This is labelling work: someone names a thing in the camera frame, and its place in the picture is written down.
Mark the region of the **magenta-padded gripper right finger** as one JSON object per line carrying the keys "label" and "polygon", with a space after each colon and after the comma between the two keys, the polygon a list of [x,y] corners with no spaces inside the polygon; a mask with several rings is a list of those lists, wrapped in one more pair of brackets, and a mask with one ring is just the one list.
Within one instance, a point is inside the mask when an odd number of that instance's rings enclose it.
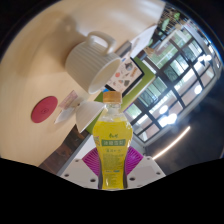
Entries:
{"label": "magenta-padded gripper right finger", "polygon": [[125,175],[128,189],[143,187],[165,177],[162,169],[150,156],[143,156],[133,147],[128,149],[125,159]]}

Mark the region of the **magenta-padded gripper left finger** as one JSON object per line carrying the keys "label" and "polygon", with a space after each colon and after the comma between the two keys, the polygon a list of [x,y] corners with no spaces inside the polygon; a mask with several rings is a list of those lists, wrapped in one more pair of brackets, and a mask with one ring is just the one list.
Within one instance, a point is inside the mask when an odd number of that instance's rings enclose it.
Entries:
{"label": "magenta-padded gripper left finger", "polygon": [[98,189],[100,159],[97,149],[88,152],[82,159],[73,159],[61,177],[84,188]]}

